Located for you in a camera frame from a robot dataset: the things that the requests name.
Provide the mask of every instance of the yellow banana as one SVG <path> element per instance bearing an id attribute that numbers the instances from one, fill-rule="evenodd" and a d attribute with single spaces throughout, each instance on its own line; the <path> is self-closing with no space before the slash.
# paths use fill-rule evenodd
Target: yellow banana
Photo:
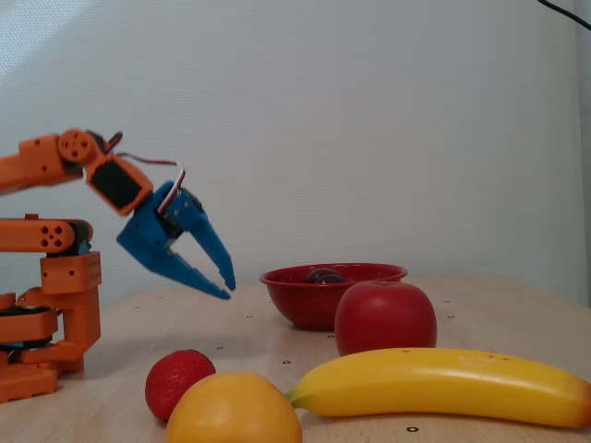
<path id="1" fill-rule="evenodd" d="M 497 353 L 406 348 L 354 353 L 307 373 L 287 398 L 324 416 L 452 413 L 591 427 L 591 384 Z"/>

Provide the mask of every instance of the strawberry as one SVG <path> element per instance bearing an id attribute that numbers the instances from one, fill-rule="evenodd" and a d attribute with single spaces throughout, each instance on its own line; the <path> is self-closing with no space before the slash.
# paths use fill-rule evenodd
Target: strawberry
<path id="1" fill-rule="evenodd" d="M 202 378 L 215 374 L 213 363 L 194 350 L 176 351 L 160 359 L 146 378 L 146 403 L 160 420 L 168 420 L 183 394 Z"/>

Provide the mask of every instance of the yellow orange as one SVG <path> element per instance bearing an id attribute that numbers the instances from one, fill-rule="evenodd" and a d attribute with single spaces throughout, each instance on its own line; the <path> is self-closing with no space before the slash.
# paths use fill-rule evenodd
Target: yellow orange
<path id="1" fill-rule="evenodd" d="M 183 395 L 168 422 L 167 443 L 302 443 L 289 400 L 249 372 L 205 377 Z"/>

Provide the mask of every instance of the table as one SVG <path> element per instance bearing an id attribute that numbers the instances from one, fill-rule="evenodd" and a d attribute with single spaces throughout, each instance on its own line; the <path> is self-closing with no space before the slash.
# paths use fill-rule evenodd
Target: table
<path id="1" fill-rule="evenodd" d="M 514 354 L 591 380 L 591 309 L 488 274 L 405 281 L 435 306 L 438 346 Z M 239 287 L 229 302 L 184 289 L 133 293 L 102 315 L 103 336 L 87 353 L 84 373 L 62 377 L 56 394 L 0 405 L 1 442 L 163 443 L 144 381 L 159 358 L 179 349 L 205 353 L 218 372 L 257 372 L 282 391 L 337 356 L 331 333 L 292 328 L 261 284 Z M 590 431 L 467 417 L 298 414 L 305 443 L 591 442 Z"/>

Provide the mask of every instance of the plum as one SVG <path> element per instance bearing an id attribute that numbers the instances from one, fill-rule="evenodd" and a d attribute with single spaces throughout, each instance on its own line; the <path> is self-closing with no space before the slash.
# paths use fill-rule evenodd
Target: plum
<path id="1" fill-rule="evenodd" d="M 314 269 L 312 270 L 307 276 L 306 276 L 306 283 L 315 283 L 316 279 L 322 275 L 329 275 L 329 274 L 335 274 L 335 275 L 341 275 L 339 274 L 336 270 L 333 269 L 328 269 L 328 268 L 318 268 L 318 269 Z"/>
<path id="2" fill-rule="evenodd" d="M 314 282 L 316 284 L 345 283 L 346 280 L 341 274 L 324 274 L 320 275 Z"/>

